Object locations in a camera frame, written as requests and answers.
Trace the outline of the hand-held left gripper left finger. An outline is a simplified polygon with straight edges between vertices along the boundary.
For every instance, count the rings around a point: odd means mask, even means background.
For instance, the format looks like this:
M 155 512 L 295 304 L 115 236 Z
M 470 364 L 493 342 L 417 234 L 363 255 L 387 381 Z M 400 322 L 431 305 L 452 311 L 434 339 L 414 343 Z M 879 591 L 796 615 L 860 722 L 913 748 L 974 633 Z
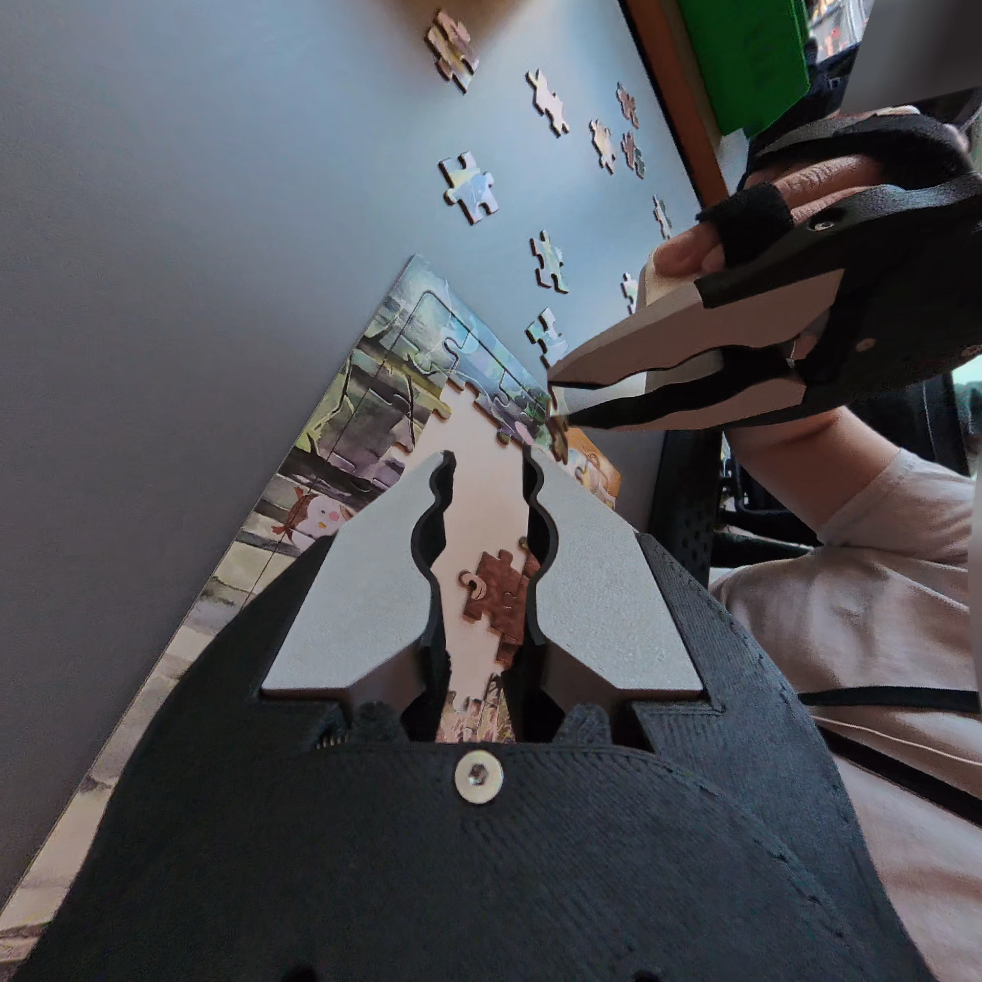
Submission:
M 335 700 L 352 718 L 388 705 L 410 739 L 434 741 L 450 681 L 440 586 L 456 458 L 439 451 L 334 537 L 261 690 Z

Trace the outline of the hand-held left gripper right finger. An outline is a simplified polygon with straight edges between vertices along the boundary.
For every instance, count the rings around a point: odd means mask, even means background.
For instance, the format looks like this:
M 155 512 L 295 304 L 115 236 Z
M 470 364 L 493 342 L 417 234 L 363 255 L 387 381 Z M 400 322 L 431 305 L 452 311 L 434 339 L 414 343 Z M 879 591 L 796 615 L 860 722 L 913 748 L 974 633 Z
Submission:
M 523 453 L 522 493 L 539 568 L 509 670 L 517 739 L 550 741 L 582 705 L 613 723 L 635 702 L 703 699 L 704 682 L 633 527 L 540 447 Z

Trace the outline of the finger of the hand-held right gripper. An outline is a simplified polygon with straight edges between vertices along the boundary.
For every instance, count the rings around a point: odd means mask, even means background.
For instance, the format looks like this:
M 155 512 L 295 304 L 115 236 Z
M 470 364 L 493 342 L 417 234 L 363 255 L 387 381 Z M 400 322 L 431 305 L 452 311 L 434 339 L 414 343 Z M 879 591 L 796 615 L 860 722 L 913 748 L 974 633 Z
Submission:
M 567 403 L 567 421 L 571 426 L 605 431 L 706 430 L 799 407 L 806 384 L 797 373 L 775 375 L 770 364 L 763 368 L 751 381 L 720 371 L 588 407 L 575 409 Z
M 838 269 L 714 308 L 704 306 L 694 282 L 683 282 L 569 352 L 549 368 L 548 382 L 603 388 L 708 350 L 782 345 L 833 304 L 841 277 Z

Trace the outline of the olive brown jigsaw piece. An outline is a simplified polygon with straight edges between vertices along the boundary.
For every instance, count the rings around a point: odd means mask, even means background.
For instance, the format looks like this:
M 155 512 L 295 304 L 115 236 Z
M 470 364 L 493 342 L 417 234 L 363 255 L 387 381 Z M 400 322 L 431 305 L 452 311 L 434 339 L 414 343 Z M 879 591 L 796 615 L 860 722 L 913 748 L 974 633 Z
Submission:
M 548 385 L 549 408 L 546 428 L 550 437 L 554 458 L 566 466 L 569 463 L 569 442 L 567 432 L 570 428 L 569 409 L 562 395 L 552 384 Z

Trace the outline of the partly assembled jigsaw puzzle board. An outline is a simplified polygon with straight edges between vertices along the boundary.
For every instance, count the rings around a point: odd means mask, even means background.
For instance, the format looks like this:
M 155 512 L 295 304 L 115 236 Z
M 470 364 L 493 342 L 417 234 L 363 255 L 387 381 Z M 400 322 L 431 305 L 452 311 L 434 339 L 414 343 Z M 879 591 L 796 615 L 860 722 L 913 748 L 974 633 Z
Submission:
M 437 740 L 514 739 L 502 674 L 538 569 L 521 449 L 550 448 L 547 403 L 449 284 L 411 258 L 6 901 L 2 980 L 64 901 L 129 756 L 185 671 L 308 548 L 438 450 L 452 451 L 458 469 L 436 566 L 453 660 Z

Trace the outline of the group of puzzle pieces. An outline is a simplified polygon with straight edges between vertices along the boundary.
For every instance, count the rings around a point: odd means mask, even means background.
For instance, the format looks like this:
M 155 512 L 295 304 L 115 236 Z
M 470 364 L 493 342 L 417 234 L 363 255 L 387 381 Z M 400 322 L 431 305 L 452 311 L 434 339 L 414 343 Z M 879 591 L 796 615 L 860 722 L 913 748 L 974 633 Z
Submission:
M 515 224 L 520 326 L 553 324 L 558 361 L 640 306 L 655 244 L 646 170 L 690 187 L 620 2 L 435 2 L 424 42 L 446 80 L 452 137 L 437 163 L 447 207 Z

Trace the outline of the person's right hand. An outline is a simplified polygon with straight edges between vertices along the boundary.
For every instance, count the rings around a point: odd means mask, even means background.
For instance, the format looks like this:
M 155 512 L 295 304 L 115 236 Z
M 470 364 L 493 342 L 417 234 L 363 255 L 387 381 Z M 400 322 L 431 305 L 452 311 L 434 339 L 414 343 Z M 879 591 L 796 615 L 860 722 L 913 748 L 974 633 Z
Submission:
M 956 175 L 925 154 L 899 163 L 861 153 L 772 162 L 748 171 L 738 193 L 657 247 L 643 273 L 649 284 L 667 288 L 738 267 L 767 252 L 793 227 L 855 194 L 879 185 L 926 190 Z

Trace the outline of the black mesh chair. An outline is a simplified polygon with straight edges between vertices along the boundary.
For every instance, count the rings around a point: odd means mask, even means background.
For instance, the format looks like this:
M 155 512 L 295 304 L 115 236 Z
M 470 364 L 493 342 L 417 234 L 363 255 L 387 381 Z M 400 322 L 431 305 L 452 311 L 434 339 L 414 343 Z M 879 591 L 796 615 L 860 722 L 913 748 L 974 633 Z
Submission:
M 648 532 L 701 586 L 708 586 L 722 475 L 722 434 L 664 436 Z

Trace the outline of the person's white shirt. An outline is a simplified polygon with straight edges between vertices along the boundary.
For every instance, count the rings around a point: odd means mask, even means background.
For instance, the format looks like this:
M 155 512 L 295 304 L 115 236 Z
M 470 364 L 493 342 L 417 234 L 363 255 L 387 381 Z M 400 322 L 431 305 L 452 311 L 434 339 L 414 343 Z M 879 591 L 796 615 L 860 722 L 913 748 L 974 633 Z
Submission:
M 974 484 L 900 451 L 818 532 L 809 555 L 710 586 L 803 695 L 896 688 L 972 693 L 968 546 Z M 902 787 L 887 764 L 836 755 L 890 901 L 938 980 L 980 980 L 980 713 L 818 705 L 829 735 L 968 795 L 958 812 Z

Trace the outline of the large green plastic bin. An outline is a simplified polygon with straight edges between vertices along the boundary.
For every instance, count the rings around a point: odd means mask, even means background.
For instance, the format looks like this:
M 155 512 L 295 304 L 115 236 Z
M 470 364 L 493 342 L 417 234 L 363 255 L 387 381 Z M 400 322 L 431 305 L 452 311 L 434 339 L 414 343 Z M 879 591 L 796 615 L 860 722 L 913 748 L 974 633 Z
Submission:
M 802 1 L 680 1 L 722 135 L 773 125 L 809 92 Z

